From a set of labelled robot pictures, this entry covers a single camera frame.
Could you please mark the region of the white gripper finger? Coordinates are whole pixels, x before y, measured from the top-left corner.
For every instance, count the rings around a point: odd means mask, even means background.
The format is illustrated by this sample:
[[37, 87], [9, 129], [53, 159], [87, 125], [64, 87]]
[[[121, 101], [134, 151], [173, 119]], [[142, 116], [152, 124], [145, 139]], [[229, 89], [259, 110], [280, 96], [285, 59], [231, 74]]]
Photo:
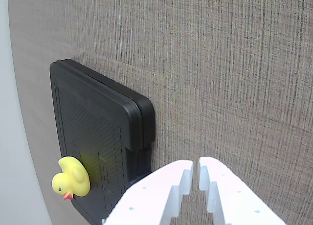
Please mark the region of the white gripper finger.
[[126, 190], [105, 224], [169, 225], [190, 194], [193, 166], [191, 160], [177, 160], [141, 179]]
[[215, 225], [284, 225], [237, 175], [213, 157], [199, 158], [199, 190]]

